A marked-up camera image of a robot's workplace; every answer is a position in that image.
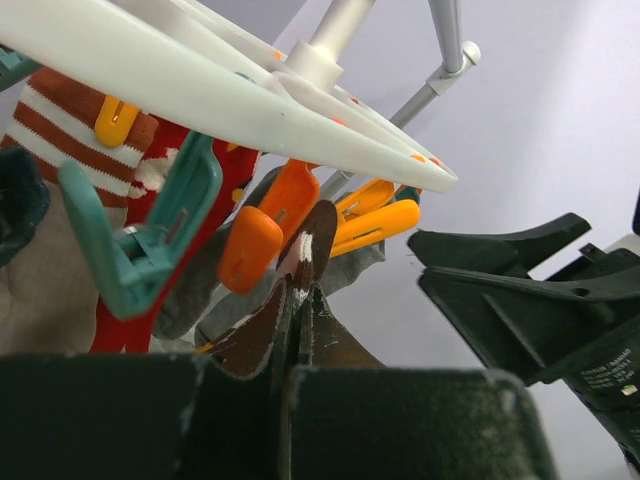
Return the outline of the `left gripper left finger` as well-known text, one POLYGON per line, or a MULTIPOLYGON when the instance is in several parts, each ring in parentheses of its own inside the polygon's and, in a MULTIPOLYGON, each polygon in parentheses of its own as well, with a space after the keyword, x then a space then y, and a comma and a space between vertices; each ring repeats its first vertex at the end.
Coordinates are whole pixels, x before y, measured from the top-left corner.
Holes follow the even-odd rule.
POLYGON ((287 479, 292 285, 210 354, 1 361, 5 479, 287 479))

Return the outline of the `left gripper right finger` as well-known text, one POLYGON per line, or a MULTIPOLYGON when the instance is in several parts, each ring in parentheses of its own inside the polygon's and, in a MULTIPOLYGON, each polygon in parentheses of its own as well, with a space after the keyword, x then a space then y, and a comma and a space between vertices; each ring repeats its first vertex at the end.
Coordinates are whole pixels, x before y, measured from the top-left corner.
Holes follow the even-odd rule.
POLYGON ((291 375, 295 479, 553 479, 534 402, 489 369, 381 365, 319 287, 302 311, 291 375))

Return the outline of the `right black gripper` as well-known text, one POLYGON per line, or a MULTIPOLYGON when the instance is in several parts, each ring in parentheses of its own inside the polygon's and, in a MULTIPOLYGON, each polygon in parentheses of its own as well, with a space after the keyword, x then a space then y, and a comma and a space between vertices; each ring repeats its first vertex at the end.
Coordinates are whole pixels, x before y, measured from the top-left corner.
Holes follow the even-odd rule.
POLYGON ((418 231, 419 286, 489 368, 565 383, 639 463, 639 256, 588 244, 545 281, 529 271, 590 230, 569 213, 510 234, 418 231))

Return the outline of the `mustard sock striped cuff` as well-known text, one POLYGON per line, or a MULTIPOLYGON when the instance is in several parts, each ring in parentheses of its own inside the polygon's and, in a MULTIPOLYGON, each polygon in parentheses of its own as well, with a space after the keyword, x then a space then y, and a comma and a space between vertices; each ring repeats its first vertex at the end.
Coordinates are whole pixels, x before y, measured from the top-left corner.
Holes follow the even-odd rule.
POLYGON ((327 267, 337 230, 337 210, 329 200, 316 203, 281 252, 278 277, 290 276, 292 309, 296 312, 327 267))

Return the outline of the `orange clothes clip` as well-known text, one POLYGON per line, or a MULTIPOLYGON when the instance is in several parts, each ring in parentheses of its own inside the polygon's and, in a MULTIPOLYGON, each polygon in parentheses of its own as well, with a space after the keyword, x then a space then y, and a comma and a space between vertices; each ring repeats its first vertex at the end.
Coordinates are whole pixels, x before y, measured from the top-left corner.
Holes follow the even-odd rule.
POLYGON ((309 214, 320 192, 315 167, 289 160, 259 205, 240 209, 217 270, 228 290, 252 290, 309 214))

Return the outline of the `white round clip hanger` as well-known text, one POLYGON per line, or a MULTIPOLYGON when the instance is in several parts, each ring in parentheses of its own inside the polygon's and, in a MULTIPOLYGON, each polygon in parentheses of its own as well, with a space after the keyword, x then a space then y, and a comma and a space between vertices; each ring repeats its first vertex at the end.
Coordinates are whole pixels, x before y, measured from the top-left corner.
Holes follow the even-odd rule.
POLYGON ((197 52, 108 1, 5 1, 1 40, 105 94, 240 146, 436 192, 457 180, 351 100, 268 72, 214 34, 197 52))

